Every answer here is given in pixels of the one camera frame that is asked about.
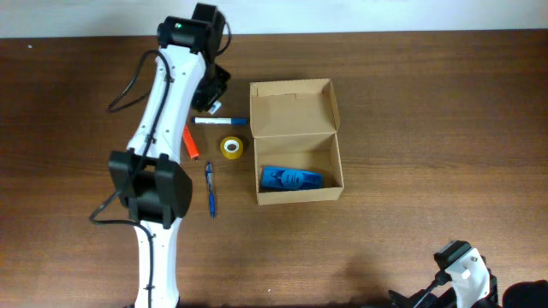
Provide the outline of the white marker blue cap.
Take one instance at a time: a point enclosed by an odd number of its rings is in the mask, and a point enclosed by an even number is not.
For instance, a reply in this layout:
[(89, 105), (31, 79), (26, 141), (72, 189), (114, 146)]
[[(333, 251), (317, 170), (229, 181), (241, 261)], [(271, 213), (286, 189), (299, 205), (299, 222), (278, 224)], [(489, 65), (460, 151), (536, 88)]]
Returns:
[(193, 117), (192, 123), (245, 126), (248, 124), (248, 119), (245, 117)]

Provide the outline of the orange stapler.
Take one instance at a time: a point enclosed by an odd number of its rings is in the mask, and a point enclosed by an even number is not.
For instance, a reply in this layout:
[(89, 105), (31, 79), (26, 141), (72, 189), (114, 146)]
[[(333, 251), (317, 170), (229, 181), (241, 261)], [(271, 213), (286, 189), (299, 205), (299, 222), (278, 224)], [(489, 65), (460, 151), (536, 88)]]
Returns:
[(200, 152), (187, 125), (185, 125), (183, 128), (182, 140), (187, 150), (188, 156), (193, 160), (198, 160), (200, 158)]

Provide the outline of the yellow tape roll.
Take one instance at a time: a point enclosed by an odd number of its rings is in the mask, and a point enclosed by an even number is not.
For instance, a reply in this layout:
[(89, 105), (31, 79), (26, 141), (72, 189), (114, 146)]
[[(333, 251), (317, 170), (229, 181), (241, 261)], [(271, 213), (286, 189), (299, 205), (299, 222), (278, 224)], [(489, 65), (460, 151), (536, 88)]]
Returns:
[(220, 151), (223, 156), (229, 160), (236, 160), (243, 154), (243, 143), (236, 136), (228, 136), (224, 138), (220, 144)]

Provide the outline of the blue ballpoint pen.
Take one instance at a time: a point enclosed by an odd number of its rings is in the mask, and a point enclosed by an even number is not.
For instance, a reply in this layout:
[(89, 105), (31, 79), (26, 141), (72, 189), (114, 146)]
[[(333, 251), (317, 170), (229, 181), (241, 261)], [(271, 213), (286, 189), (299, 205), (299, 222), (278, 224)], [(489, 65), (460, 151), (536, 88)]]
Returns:
[(209, 212), (210, 212), (211, 218), (214, 219), (217, 214), (217, 206), (216, 206), (216, 199), (215, 199), (215, 193), (214, 193), (214, 187), (213, 187), (213, 171), (212, 171), (212, 165), (210, 162), (208, 162), (205, 166), (205, 179), (206, 179), (206, 185), (208, 190)]

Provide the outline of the brown cardboard box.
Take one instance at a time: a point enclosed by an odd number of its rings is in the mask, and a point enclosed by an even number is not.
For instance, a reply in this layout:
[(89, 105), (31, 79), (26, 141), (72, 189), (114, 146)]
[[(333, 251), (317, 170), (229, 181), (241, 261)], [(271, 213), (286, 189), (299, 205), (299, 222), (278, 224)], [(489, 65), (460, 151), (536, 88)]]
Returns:
[[(254, 82), (249, 97), (257, 203), (339, 199), (344, 189), (337, 137), (341, 120), (331, 80)], [(323, 184), (311, 190), (266, 188), (267, 167), (318, 173)]]

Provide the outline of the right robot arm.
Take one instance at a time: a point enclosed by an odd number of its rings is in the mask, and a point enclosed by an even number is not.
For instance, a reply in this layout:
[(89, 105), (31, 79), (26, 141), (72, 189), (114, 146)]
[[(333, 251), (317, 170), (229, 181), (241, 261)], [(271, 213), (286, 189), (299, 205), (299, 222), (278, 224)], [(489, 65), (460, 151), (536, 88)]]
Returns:
[(464, 240), (448, 243), (434, 255), (439, 267), (430, 285), (406, 297), (389, 291), (392, 307), (422, 308), (537, 308), (547, 306), (547, 281), (524, 281), (500, 295), (497, 277), (484, 256)]

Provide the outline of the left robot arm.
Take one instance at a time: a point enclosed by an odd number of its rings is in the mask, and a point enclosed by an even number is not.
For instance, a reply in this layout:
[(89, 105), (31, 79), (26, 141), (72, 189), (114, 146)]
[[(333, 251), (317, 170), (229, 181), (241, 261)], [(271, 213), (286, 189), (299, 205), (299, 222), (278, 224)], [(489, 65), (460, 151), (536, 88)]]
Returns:
[(136, 307), (176, 307), (176, 245), (192, 199), (193, 183), (181, 166), (183, 131), (190, 110), (213, 110), (229, 73), (216, 64), (228, 44), (224, 15), (199, 3), (189, 19), (160, 23), (158, 48), (145, 54), (157, 64), (138, 129), (124, 151), (110, 154), (113, 198), (128, 210), (139, 252)]

